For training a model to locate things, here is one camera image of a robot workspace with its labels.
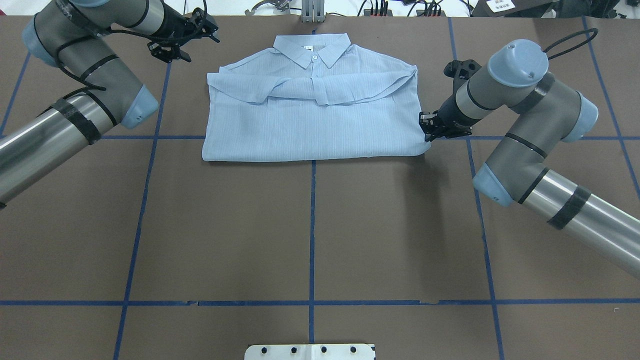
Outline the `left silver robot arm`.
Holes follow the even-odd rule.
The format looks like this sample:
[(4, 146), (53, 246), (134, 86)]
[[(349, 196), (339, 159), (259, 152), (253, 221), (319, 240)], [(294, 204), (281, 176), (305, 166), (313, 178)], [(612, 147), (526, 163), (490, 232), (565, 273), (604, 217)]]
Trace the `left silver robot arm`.
[(150, 54), (170, 64), (191, 61), (182, 47), (192, 40), (218, 43), (218, 29), (206, 6), (185, 16), (164, 0), (51, 0), (30, 19), (22, 41), (32, 57), (80, 88), (2, 138), (1, 207), (110, 130), (133, 129), (158, 111), (158, 100), (106, 43), (107, 36), (146, 39)]

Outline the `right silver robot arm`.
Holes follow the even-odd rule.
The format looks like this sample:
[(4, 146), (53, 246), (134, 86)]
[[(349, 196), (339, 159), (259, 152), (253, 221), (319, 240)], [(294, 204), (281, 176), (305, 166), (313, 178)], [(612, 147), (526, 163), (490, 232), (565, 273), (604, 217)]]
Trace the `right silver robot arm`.
[(444, 73), (454, 80), (452, 95), (418, 117), (425, 141), (469, 136), (507, 107), (518, 118), (474, 175), (474, 189), (503, 207), (523, 205), (638, 278), (638, 219), (545, 165), (558, 143), (582, 139), (599, 116), (594, 103), (551, 73), (549, 62), (530, 39), (510, 41), (485, 66), (451, 61)]

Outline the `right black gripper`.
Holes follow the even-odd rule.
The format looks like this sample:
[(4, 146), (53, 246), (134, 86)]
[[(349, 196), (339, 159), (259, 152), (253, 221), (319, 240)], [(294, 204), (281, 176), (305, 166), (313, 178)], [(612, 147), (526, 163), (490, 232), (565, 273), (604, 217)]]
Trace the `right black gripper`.
[(473, 125), (474, 120), (460, 110), (455, 98), (448, 98), (434, 112), (419, 113), (419, 126), (424, 132), (425, 141), (470, 136), (473, 134)]

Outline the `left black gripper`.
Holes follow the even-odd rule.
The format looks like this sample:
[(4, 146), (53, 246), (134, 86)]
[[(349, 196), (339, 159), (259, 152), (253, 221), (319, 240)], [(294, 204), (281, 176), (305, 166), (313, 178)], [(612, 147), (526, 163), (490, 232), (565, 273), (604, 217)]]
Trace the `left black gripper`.
[(192, 40), (208, 38), (219, 43), (219, 27), (205, 8), (196, 7), (189, 17), (178, 13), (167, 13), (160, 28), (150, 35), (147, 43), (150, 54), (164, 63), (174, 60), (192, 61), (182, 47)]

